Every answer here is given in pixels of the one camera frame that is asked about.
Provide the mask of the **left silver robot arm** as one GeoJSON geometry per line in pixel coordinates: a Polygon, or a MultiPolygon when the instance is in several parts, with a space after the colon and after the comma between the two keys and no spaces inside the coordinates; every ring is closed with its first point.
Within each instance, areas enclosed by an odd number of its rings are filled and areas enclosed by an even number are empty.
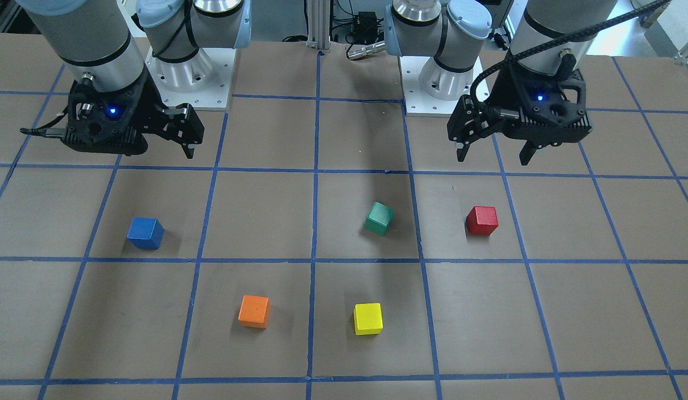
{"type": "Polygon", "coordinates": [[[529,1],[501,63],[474,66],[493,17],[477,1],[393,1],[383,22],[386,51],[425,57],[426,93],[456,101],[447,134],[463,162],[474,142],[494,133],[524,141],[519,158],[578,143],[593,129],[579,66],[614,4],[529,1]]]}

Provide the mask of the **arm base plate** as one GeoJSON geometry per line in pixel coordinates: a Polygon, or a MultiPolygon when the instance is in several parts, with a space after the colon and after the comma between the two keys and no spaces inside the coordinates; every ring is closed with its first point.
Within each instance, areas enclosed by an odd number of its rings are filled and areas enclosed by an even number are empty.
{"type": "Polygon", "coordinates": [[[408,116],[448,117],[463,94],[470,94],[483,71],[479,58],[471,70],[453,73],[431,57],[400,57],[401,84],[408,116]]]}
{"type": "Polygon", "coordinates": [[[197,111],[227,111],[238,51],[201,48],[191,60],[166,63],[151,54],[145,64],[166,106],[191,104],[197,111]]]}

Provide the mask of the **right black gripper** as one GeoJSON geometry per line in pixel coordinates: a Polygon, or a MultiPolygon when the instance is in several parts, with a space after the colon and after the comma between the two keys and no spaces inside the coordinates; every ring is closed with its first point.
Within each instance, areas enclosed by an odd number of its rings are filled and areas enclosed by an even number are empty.
{"type": "Polygon", "coordinates": [[[166,106],[152,78],[145,80],[138,103],[138,118],[143,132],[179,144],[187,159],[194,158],[195,149],[203,142],[205,128],[194,107],[187,102],[166,106]]]}

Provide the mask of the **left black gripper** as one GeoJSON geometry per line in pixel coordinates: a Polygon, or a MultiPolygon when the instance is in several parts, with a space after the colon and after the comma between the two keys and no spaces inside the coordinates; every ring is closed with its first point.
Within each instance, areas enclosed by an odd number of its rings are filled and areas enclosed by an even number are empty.
{"type": "MultiPolygon", "coordinates": [[[[515,71],[499,71],[486,99],[479,99],[478,86],[493,73],[484,71],[474,78],[469,92],[459,98],[447,122],[448,139],[456,144],[458,162],[464,162],[470,146],[479,139],[502,133],[509,139],[523,140],[522,99],[515,71]]],[[[519,152],[520,164],[529,165],[542,145],[527,140],[519,152]]]]}

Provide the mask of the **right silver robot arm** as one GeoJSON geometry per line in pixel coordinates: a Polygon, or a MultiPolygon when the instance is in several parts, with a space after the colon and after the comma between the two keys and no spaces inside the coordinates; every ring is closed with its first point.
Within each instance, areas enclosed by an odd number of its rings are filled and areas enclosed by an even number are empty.
{"type": "Polygon", "coordinates": [[[148,58],[115,1],[19,5],[74,76],[59,116],[21,132],[59,139],[78,152],[140,155],[153,134],[192,159],[205,132],[196,101],[175,104],[159,86],[203,91],[217,75],[206,50],[246,48],[252,38],[249,1],[138,1],[132,20],[150,42],[148,58]]]}

